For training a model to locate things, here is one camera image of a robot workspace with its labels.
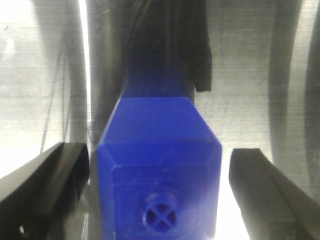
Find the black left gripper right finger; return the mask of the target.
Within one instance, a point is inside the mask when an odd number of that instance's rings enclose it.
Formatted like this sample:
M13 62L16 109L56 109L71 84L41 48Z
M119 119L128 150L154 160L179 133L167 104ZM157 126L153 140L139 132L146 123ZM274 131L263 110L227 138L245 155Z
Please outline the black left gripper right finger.
M259 148L235 148L229 184L251 240L318 240L320 205Z

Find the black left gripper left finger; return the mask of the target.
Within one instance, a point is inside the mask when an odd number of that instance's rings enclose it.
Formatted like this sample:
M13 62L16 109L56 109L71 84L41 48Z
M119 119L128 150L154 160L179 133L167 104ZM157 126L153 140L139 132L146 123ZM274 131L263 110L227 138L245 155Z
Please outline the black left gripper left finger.
M59 142L0 179L2 240L64 240L90 175L85 143Z

